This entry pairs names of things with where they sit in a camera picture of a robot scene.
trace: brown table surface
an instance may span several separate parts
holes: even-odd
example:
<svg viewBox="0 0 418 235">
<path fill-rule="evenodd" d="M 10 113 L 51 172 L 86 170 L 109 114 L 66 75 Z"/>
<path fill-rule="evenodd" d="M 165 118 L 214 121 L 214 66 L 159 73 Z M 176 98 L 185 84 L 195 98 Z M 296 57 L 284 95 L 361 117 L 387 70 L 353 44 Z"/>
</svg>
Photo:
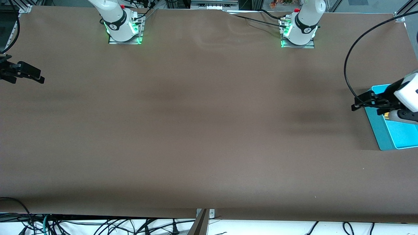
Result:
<svg viewBox="0 0 418 235">
<path fill-rule="evenodd" d="M 34 7 L 9 54 L 46 82 L 1 82 L 0 195 L 36 213 L 418 222 L 418 149 L 380 151 L 342 74 L 390 17 L 325 14 L 316 48 L 290 49 L 274 26 L 158 10 L 133 46 L 107 44 L 94 8 Z M 389 23 L 348 75 L 360 93 L 416 67 Z"/>
</svg>

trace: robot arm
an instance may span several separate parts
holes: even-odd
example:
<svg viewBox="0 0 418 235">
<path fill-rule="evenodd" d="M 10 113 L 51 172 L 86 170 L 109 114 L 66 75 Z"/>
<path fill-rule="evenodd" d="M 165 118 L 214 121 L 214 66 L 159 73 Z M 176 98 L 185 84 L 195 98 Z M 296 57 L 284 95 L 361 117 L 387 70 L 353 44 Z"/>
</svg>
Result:
<svg viewBox="0 0 418 235">
<path fill-rule="evenodd" d="M 295 45 L 307 44 L 315 36 L 318 22 L 325 9 L 324 0 L 305 0 L 299 12 L 293 12 L 286 16 L 290 20 L 290 24 L 283 36 Z"/>
<path fill-rule="evenodd" d="M 15 84 L 19 77 L 32 79 L 41 84 L 45 82 L 41 70 L 23 61 L 17 64 L 7 61 L 11 57 L 11 55 L 0 55 L 0 80 Z"/>
<path fill-rule="evenodd" d="M 133 27 L 136 12 L 122 9 L 117 0 L 88 0 L 99 11 L 107 32 L 116 41 L 124 42 L 138 34 Z"/>
<path fill-rule="evenodd" d="M 377 115 L 385 119 L 418 125 L 418 70 L 389 85 L 383 93 L 368 91 L 359 96 L 367 105 L 378 106 Z M 352 111 L 367 107 L 357 98 Z"/>
</svg>

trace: black band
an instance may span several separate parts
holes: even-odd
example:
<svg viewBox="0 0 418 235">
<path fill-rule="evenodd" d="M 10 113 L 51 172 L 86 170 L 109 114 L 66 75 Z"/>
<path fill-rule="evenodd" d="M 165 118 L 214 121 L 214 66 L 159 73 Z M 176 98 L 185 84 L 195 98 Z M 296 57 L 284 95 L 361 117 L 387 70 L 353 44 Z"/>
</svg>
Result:
<svg viewBox="0 0 418 235">
<path fill-rule="evenodd" d="M 316 28 L 316 26 L 318 25 L 318 23 L 316 23 L 315 25 L 307 26 L 306 24 L 302 23 L 299 20 L 299 13 L 295 16 L 295 22 L 296 22 L 296 25 L 298 26 L 298 28 L 300 28 L 302 30 L 303 34 L 308 34 L 308 33 L 312 32 Z"/>
<path fill-rule="evenodd" d="M 400 119 L 418 122 L 418 112 L 412 112 L 409 109 L 400 109 L 397 114 Z"/>
<path fill-rule="evenodd" d="M 121 26 L 121 25 L 123 25 L 124 23 L 125 23 L 125 21 L 126 21 L 126 11 L 124 11 L 124 10 L 122 10 L 123 11 L 123 15 L 122 15 L 122 18 L 120 18 L 119 20 L 117 20 L 117 21 L 115 21 L 115 22 L 107 22 L 107 21 L 104 21 L 105 22 L 105 24 L 111 29 L 111 30 L 119 30 L 119 27 Z"/>
</svg>

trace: blue tray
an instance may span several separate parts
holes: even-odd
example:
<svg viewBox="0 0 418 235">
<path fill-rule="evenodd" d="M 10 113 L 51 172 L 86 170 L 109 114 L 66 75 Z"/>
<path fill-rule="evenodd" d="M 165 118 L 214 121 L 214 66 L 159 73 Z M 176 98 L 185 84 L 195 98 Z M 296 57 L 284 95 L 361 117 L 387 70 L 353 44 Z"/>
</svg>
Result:
<svg viewBox="0 0 418 235">
<path fill-rule="evenodd" d="M 382 93 L 389 86 L 372 86 L 376 94 Z M 376 108 L 366 107 L 373 132 L 380 150 L 394 150 L 418 147 L 418 125 L 385 120 L 383 115 L 377 115 Z"/>
</svg>

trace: white floor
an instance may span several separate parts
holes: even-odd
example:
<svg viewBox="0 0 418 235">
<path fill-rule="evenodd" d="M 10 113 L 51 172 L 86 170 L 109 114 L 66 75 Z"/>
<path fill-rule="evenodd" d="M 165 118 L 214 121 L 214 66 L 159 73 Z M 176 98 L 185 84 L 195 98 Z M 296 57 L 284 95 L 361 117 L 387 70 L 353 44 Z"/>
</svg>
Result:
<svg viewBox="0 0 418 235">
<path fill-rule="evenodd" d="M 104 223 L 104 220 L 82 221 L 82 222 L 99 222 Z M 135 228 L 139 228 L 145 220 L 133 220 Z M 161 219 L 150 224 L 149 228 L 160 227 L 162 225 L 171 224 L 171 219 Z M 251 220 L 210 220 L 208 228 L 208 235 L 220 235 L 224 232 L 225 235 L 305 235 L 309 232 L 314 222 L 302 221 L 251 221 Z M 62 227 L 71 235 L 93 235 L 99 226 L 96 225 L 74 225 L 61 224 Z M 371 223 L 351 223 L 355 235 L 369 235 Z M 187 234 L 192 223 L 178 224 L 177 228 L 181 234 Z M 123 228 L 132 230 L 132 225 L 127 222 L 124 223 Z M 0 223 L 0 235 L 18 235 L 23 229 L 20 222 Z M 172 231 L 171 226 L 165 227 L 166 230 Z M 26 234 L 33 234 L 31 231 L 26 231 Z M 116 230 L 112 235 L 126 235 L 127 232 L 123 230 Z M 169 235 L 170 233 L 164 230 L 158 230 L 152 233 L 153 235 Z M 377 223 L 373 230 L 373 235 L 418 235 L 418 225 L 413 224 L 388 224 Z M 342 222 L 319 222 L 315 227 L 312 235 L 346 235 L 342 229 Z"/>
</svg>

